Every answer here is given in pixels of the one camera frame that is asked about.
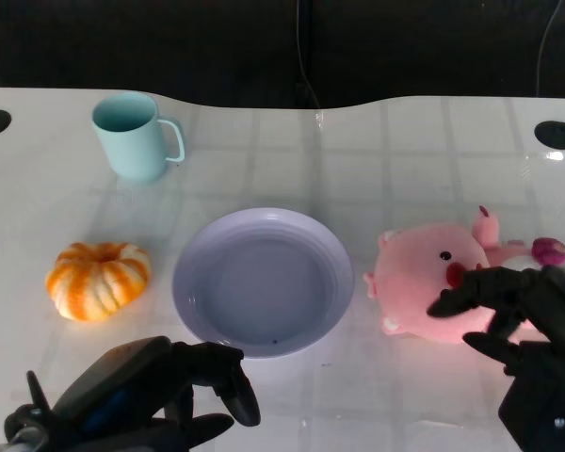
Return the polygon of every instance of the mug handle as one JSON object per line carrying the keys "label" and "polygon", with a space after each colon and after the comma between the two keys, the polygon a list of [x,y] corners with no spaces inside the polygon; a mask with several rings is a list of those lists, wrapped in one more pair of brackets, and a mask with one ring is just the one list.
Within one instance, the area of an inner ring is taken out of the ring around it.
{"label": "mug handle", "polygon": [[163,124],[168,124],[173,128],[173,131],[176,133],[176,137],[178,138],[178,147],[180,148],[180,156],[173,158],[173,157],[166,157],[166,160],[169,162],[182,162],[185,159],[185,142],[183,140],[184,132],[182,131],[182,125],[180,122],[175,118],[170,116],[160,116],[157,120]]}

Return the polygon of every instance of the plush toy nose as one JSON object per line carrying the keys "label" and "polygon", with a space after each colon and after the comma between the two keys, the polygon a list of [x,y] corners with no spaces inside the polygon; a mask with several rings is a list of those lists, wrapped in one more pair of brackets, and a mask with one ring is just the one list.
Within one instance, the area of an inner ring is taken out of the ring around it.
{"label": "plush toy nose", "polygon": [[453,262],[445,271],[445,280],[450,284],[450,287],[456,289],[462,284],[462,274],[465,271],[467,271],[467,268],[463,264]]}

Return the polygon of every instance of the plush toy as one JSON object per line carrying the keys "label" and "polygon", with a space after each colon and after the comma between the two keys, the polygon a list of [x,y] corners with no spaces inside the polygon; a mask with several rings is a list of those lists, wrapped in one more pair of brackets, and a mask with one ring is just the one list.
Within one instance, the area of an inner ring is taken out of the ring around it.
{"label": "plush toy", "polygon": [[379,238],[374,273],[366,273],[368,296],[379,300],[381,328],[387,334],[411,332],[424,338],[459,343],[468,331],[483,331],[493,312],[477,308],[447,319],[431,318],[427,308],[444,289],[460,286],[467,270],[524,259],[557,264],[565,247],[554,239],[538,239],[533,249],[522,243],[499,243],[498,220],[479,209],[472,232],[458,224],[427,224]]}
{"label": "plush toy", "polygon": [[131,243],[73,243],[46,275],[46,289],[61,315],[105,320],[136,299],[151,278],[149,255]]}
{"label": "plush toy", "polygon": [[565,263],[565,245],[555,238],[540,237],[531,248],[522,240],[500,243],[498,218],[484,207],[479,207],[479,218],[474,225],[474,235],[479,237],[490,266],[505,266],[513,270],[540,269],[543,266],[560,266]]}

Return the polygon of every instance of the white table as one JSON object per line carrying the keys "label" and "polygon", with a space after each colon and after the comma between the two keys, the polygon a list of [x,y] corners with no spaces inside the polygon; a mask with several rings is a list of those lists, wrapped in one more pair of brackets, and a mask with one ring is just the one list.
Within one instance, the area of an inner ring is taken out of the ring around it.
{"label": "white table", "polygon": [[[189,105],[155,96],[186,129],[187,160],[152,186],[118,181],[90,128],[107,91],[0,89],[0,441],[37,372],[52,403],[109,348],[150,335],[195,343],[170,292],[174,264],[202,226],[235,210],[280,206],[344,241],[356,291],[324,340],[289,357],[246,361],[263,424],[235,426],[201,452],[515,451],[496,417],[510,379],[467,346],[379,331],[360,275],[384,229],[468,224],[486,205],[506,239],[565,242],[564,160],[533,135],[565,121],[565,100],[403,98],[314,111]],[[43,278],[77,240],[146,247],[146,294],[103,324],[58,316]],[[222,411],[209,391],[197,411]]]}

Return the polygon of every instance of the pink pig plush toy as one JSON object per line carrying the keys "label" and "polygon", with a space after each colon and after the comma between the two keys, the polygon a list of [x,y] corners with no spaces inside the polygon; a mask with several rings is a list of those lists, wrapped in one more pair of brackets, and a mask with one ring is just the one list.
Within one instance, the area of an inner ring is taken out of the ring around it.
{"label": "pink pig plush toy", "polygon": [[447,288],[458,287],[467,270],[532,258],[532,263],[560,264],[565,246],[555,239],[499,243],[496,216],[480,207],[472,232],[452,223],[427,224],[379,238],[374,273],[364,274],[368,296],[379,300],[381,328],[387,334],[411,332],[437,342],[459,343],[468,331],[483,331],[492,311],[477,308],[447,319],[431,318],[427,308]]}

